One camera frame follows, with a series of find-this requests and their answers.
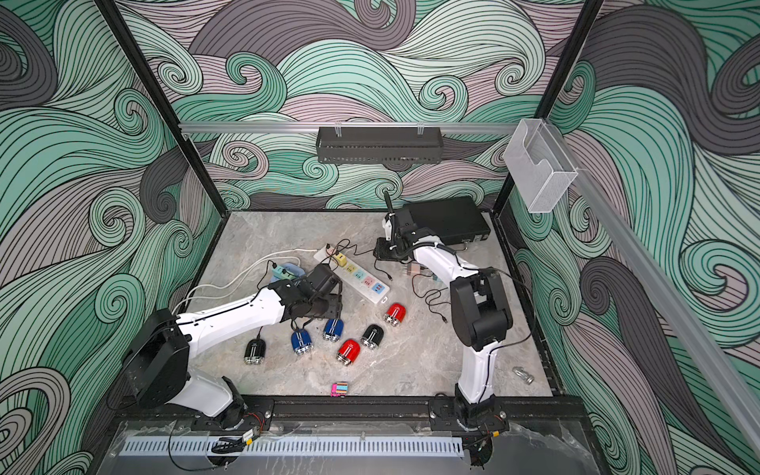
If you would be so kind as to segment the pink USB charger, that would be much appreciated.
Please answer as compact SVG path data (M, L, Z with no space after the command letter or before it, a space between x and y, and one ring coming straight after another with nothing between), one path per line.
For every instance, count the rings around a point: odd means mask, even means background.
M414 276L423 272L424 268L417 262L410 262L407 264L407 275Z

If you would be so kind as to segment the yellow USB charger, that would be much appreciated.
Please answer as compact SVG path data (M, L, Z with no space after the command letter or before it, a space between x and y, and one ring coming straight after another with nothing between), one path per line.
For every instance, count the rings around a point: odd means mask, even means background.
M345 267L348 263L348 259L342 253L335 253L332 258L338 264L339 267Z

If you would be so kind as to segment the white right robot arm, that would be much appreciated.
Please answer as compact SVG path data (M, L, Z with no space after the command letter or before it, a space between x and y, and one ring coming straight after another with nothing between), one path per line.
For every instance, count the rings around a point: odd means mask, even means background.
M485 241L490 228L477 205L465 197L412 203L395 208L385 197L384 237L374 255L383 261L413 261L449 288L453 330L465 346L456 397L467 409L494 395L492 376L500 342L513 317L501 273L478 267L453 247Z

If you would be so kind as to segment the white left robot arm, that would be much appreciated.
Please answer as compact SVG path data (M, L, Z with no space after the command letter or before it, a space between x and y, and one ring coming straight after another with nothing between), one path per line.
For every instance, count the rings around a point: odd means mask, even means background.
M240 334L301 318L338 318L341 310L342 279L324 263L206 311L159 309L126 350L122 374L140 409L181 406L235 429L247 413L243 396L230 378L196 369L194 358Z

